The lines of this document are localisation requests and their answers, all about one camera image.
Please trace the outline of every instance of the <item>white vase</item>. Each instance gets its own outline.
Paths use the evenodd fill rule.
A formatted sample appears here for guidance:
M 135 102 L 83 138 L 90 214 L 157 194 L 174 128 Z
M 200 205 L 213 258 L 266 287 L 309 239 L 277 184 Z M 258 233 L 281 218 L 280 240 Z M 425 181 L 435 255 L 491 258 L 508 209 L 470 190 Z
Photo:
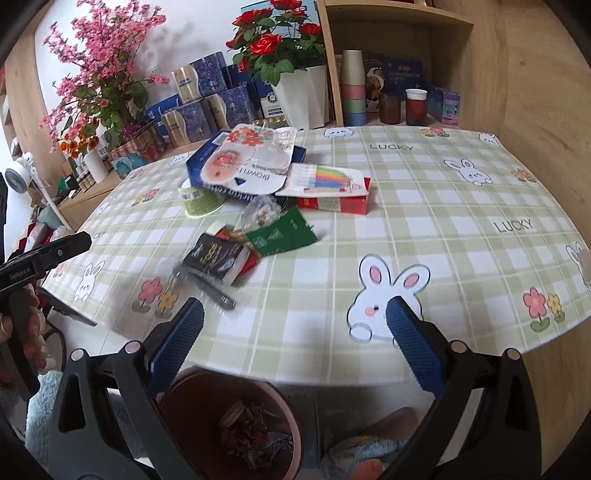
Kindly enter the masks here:
M 84 157 L 84 162 L 88 166 L 90 174 L 92 175 L 92 178 L 94 178 L 95 182 L 100 183 L 106 179 L 107 176 L 109 176 L 109 172 L 107 172 L 105 164 L 101 160 L 97 148 L 86 154 Z
M 328 121 L 325 65 L 282 73 L 273 91 L 291 127 L 310 130 L 323 127 Z

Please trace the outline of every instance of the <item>black handheld device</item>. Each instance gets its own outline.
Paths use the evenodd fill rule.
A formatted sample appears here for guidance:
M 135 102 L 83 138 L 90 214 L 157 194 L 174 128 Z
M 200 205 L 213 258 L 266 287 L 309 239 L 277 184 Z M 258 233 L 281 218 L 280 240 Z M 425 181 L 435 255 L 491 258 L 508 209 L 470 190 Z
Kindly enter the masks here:
M 23 287 L 45 277 L 60 263 L 88 251 L 92 244 L 86 232 L 60 238 L 30 252 L 10 258 L 0 266 L 0 313 L 12 319 L 12 336 L 0 345 L 0 354 L 12 374 L 12 382 L 25 401 L 39 391 L 35 365 L 22 350 L 28 339 L 31 294 Z

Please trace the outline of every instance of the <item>green card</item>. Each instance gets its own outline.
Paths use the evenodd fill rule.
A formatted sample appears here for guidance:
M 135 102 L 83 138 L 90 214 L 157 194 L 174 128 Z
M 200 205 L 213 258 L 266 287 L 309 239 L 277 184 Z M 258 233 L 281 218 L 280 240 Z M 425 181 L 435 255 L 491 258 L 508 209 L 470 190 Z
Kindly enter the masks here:
M 279 220 L 246 234 L 263 257 L 315 244 L 318 237 L 304 220 L 298 207 L 292 207 Z

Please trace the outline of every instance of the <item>white fan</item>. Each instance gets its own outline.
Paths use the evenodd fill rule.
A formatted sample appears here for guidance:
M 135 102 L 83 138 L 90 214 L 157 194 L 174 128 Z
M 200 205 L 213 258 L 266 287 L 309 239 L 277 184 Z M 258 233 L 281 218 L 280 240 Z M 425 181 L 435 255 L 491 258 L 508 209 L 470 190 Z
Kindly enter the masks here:
M 63 225 L 66 228 L 73 230 L 47 192 L 46 187 L 49 185 L 44 184 L 39 178 L 37 168 L 33 165 L 33 154 L 26 152 L 22 157 L 13 160 L 6 169 L 4 178 L 8 186 L 17 193 L 25 193 L 28 186 L 31 184 L 31 180 L 33 180 L 39 191 L 43 194 L 43 198 L 45 198 L 47 204 L 51 207 Z

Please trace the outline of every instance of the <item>green checkered tablecloth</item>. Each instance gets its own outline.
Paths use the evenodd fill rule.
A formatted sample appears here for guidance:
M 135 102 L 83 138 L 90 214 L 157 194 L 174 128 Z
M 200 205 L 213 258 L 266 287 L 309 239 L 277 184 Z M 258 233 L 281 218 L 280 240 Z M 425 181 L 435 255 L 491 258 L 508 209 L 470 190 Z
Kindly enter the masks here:
M 270 381 L 395 382 L 411 374 L 385 324 L 394 295 L 448 339 L 492 354 L 535 348 L 591 314 L 581 236 L 493 136 L 363 127 L 301 132 L 297 143 L 309 163 L 371 177 L 371 211 L 304 210 L 321 240 L 264 259 L 240 282 L 238 313 L 208 307 L 192 361 Z M 45 288 L 130 339 L 175 313 L 195 291 L 166 292 L 172 264 L 244 207 L 229 200 L 187 218 L 177 192 L 185 159 L 123 181 L 82 227 L 90 251 L 53 271 Z

